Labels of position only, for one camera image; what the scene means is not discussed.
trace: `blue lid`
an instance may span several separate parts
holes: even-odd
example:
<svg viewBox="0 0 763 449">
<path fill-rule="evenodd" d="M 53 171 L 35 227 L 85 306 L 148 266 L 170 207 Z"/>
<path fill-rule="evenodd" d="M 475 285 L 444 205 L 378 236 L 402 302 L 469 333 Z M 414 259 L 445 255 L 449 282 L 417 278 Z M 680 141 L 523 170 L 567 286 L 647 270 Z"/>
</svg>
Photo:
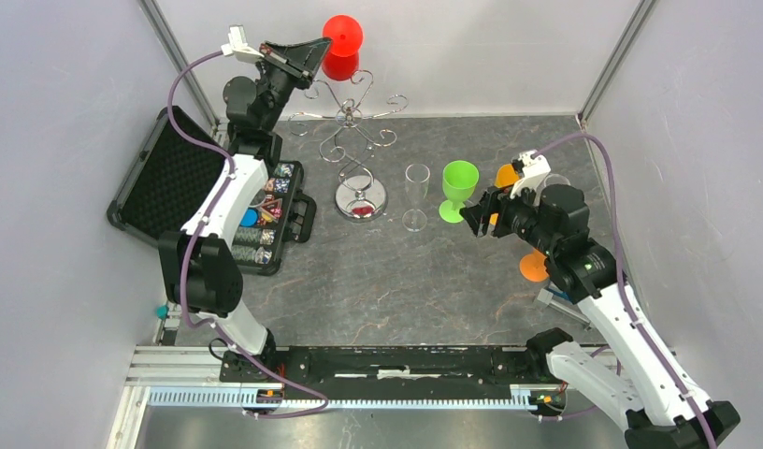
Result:
<svg viewBox="0 0 763 449">
<path fill-rule="evenodd" d="M 257 223 L 257 210 L 247 209 L 244 212 L 244 218 L 241 219 L 241 225 L 243 227 L 253 227 Z"/>
</svg>

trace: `open black case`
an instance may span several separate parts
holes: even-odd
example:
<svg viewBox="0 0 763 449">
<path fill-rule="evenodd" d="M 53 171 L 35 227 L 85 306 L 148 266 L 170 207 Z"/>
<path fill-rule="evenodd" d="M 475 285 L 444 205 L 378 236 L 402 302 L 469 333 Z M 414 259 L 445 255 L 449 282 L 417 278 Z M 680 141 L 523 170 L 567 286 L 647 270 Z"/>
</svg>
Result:
<svg viewBox="0 0 763 449">
<path fill-rule="evenodd" d="M 173 113 L 186 134 L 216 145 L 182 109 L 174 107 Z M 278 136 L 270 139 L 269 144 L 281 146 Z M 180 230 L 197 212 L 219 179 L 223 164 L 219 154 L 184 140 L 162 109 L 109 204 L 107 218 L 118 229 L 156 246 L 162 233 Z M 302 192 L 304 168 L 300 163 L 280 161 L 268 178 L 265 202 L 273 202 L 273 206 L 258 211 L 255 225 L 240 226 L 231 247 L 242 272 L 266 276 L 280 269 L 286 242 L 310 238 L 316 211 L 315 201 Z"/>
</svg>

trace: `glass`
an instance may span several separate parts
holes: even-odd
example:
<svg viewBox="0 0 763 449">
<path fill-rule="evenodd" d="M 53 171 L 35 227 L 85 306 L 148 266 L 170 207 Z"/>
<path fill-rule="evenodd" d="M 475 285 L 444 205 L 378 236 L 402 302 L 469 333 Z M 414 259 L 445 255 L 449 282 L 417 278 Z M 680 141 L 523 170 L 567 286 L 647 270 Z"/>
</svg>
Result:
<svg viewBox="0 0 763 449">
<path fill-rule="evenodd" d="M 431 170 L 423 164 L 412 164 L 407 167 L 406 193 L 411 204 L 411 209 L 404 212 L 403 224 L 411 232 L 420 231 L 428 223 L 423 212 L 425 194 L 428 193 L 428 181 L 431 179 Z"/>
</svg>

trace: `green plastic goblet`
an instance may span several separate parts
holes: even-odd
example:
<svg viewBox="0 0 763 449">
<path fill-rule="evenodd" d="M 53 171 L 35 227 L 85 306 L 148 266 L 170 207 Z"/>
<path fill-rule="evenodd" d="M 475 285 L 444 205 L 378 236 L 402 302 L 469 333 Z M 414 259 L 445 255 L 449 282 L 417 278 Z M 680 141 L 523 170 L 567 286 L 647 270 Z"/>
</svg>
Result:
<svg viewBox="0 0 763 449">
<path fill-rule="evenodd" d="M 480 177 L 478 168 L 467 161 L 453 161 L 442 171 L 442 192 L 447 200 L 439 205 L 439 216 L 448 223 L 461 223 L 459 211 L 475 192 Z"/>
</svg>

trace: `black case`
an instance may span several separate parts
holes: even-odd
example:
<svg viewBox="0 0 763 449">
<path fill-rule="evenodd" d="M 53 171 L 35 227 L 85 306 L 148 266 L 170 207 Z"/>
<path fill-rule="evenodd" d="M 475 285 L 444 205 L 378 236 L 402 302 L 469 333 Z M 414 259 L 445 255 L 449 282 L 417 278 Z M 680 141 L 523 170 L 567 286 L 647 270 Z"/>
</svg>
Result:
<svg viewBox="0 0 763 449">
<path fill-rule="evenodd" d="M 174 107 L 173 113 L 186 134 L 216 145 L 182 109 Z M 184 140 L 169 123 L 166 109 L 162 109 L 120 190 L 109 204 L 107 219 L 118 229 L 155 247 L 163 232 L 180 230 L 197 212 L 219 179 L 223 164 L 219 154 Z M 285 242 L 303 243 L 310 238 L 316 204 L 302 192 L 304 169 L 296 161 L 281 161 L 280 166 L 283 164 L 293 167 L 293 171 L 287 191 L 271 193 L 281 200 L 280 218 L 276 223 L 260 226 L 274 231 L 273 242 L 265 245 L 271 256 L 265 263 L 237 257 L 242 272 L 272 275 L 280 269 Z M 274 178 L 274 174 L 269 173 L 269 178 Z M 234 241 L 233 247 L 243 250 L 234 255 L 245 253 L 248 247 L 257 249 L 259 246 Z"/>
</svg>

